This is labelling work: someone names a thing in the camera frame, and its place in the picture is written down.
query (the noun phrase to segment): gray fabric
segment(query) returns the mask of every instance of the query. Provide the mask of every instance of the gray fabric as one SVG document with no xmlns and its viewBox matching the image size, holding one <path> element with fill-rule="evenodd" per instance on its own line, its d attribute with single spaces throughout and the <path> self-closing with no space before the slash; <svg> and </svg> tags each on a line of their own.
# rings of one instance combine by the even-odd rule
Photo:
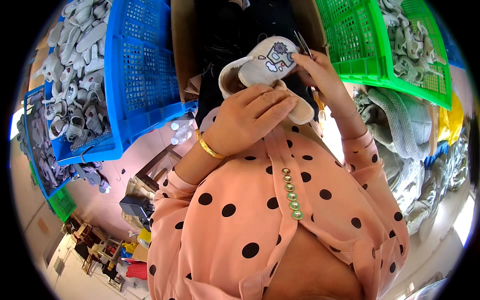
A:
<svg viewBox="0 0 480 300">
<path fill-rule="evenodd" d="M 413 97 L 381 87 L 370 89 L 368 98 L 385 112 L 395 151 L 403 158 L 424 160 L 430 152 L 428 139 L 432 130 L 425 105 Z"/>
</svg>

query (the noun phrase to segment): green plastic crate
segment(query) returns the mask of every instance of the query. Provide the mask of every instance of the green plastic crate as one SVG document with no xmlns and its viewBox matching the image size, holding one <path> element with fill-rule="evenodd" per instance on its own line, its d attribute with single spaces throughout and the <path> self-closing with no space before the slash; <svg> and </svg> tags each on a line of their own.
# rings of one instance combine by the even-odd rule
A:
<svg viewBox="0 0 480 300">
<path fill-rule="evenodd" d="M 444 77 L 429 75 L 414 84 L 394 75 L 392 51 L 385 23 L 376 0 L 316 0 L 330 44 L 330 61 L 345 82 L 384 86 L 452 108 L 450 69 L 439 62 L 432 70 Z M 447 60 L 445 45 L 437 23 L 423 0 L 404 0 L 402 8 L 417 30 L 424 25 L 435 52 Z"/>
<path fill-rule="evenodd" d="M 67 188 L 64 186 L 58 192 L 56 192 L 48 202 L 52 206 L 53 210 L 59 217 L 59 219 L 65 223 L 75 210 L 77 205 L 73 202 L 70 194 L 68 194 Z"/>
</svg>

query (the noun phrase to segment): yellow bag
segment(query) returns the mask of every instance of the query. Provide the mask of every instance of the yellow bag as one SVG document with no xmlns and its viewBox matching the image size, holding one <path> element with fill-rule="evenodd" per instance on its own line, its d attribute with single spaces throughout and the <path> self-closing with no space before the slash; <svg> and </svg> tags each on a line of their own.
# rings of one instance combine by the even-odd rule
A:
<svg viewBox="0 0 480 300">
<path fill-rule="evenodd" d="M 133 254 L 133 252 L 135 251 L 135 248 L 137 248 L 137 243 L 133 241 L 130 244 L 129 243 L 123 243 L 121 246 L 125 247 L 125 250 L 128 253 Z"/>
<path fill-rule="evenodd" d="M 438 139 L 437 141 L 447 140 L 451 146 L 458 140 L 463 123 L 463 109 L 457 94 L 452 91 L 452 110 L 439 108 L 438 116 Z"/>
</svg>

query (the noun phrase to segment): red fabric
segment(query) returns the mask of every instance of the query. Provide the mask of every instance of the red fabric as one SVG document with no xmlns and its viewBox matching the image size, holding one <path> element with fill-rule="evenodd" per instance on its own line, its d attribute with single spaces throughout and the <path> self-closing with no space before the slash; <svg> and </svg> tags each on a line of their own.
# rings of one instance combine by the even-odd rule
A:
<svg viewBox="0 0 480 300">
<path fill-rule="evenodd" d="M 127 277 L 136 277 L 141 280 L 147 280 L 147 263 L 138 262 L 127 267 Z"/>
</svg>

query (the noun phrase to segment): plastic basket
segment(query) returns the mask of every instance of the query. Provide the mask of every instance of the plastic basket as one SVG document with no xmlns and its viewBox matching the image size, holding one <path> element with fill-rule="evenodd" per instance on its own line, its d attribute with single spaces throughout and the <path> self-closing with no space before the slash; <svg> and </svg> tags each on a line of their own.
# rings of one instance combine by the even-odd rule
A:
<svg viewBox="0 0 480 300">
<path fill-rule="evenodd" d="M 345 82 L 384 86 L 429 100 L 443 108 L 452 108 L 448 65 L 439 62 L 430 67 L 442 73 L 425 77 L 422 84 L 395 77 L 393 59 L 380 7 L 376 0 L 316 0 L 325 28 L 329 55 L 338 75 Z M 404 0 L 402 8 L 417 30 L 424 25 L 435 52 L 447 58 L 437 23 L 423 0 Z"/>
<path fill-rule="evenodd" d="M 77 208 L 77 205 L 70 197 L 66 187 L 59 189 L 55 195 L 48 200 L 48 203 L 50 203 L 55 214 L 63 223 L 65 223 L 75 208 Z"/>
<path fill-rule="evenodd" d="M 70 181 L 70 178 L 67 178 L 61 185 L 59 185 L 57 188 L 55 189 L 52 189 L 52 190 L 46 190 L 45 187 L 43 186 L 43 182 L 41 180 L 41 177 L 38 173 L 38 162 L 35 161 L 35 157 L 34 157 L 34 152 L 32 151 L 32 144 L 33 144 L 33 140 L 31 140 L 30 138 L 30 134 L 29 134 L 29 130 L 32 128 L 32 124 L 29 124 L 28 122 L 28 117 L 27 115 L 30 114 L 31 112 L 31 108 L 27 109 L 28 108 L 28 99 L 33 96 L 34 94 L 36 93 L 39 93 L 41 91 L 41 89 L 43 88 L 44 86 L 39 86 L 29 92 L 26 92 L 25 95 L 24 95 L 24 126 L 26 128 L 25 130 L 25 139 L 27 140 L 27 145 L 28 145 L 28 151 L 30 152 L 30 157 L 32 158 L 33 162 L 31 161 L 30 162 L 30 169 L 32 171 L 32 174 L 33 174 L 33 177 L 35 179 L 36 182 L 38 182 L 38 186 L 40 187 L 40 190 L 42 191 L 42 194 L 43 196 L 45 197 L 46 200 L 50 199 L 55 193 L 57 193 L 63 186 L 65 186 L 65 184 L 67 184 L 67 182 Z"/>
<path fill-rule="evenodd" d="M 59 165 L 119 159 L 143 134 L 193 110 L 196 103 L 180 102 L 166 2 L 113 2 L 105 42 L 105 96 L 111 132 L 74 151 L 65 136 L 53 140 Z M 52 83 L 45 82 L 46 99 L 51 97 L 51 87 Z"/>
</svg>

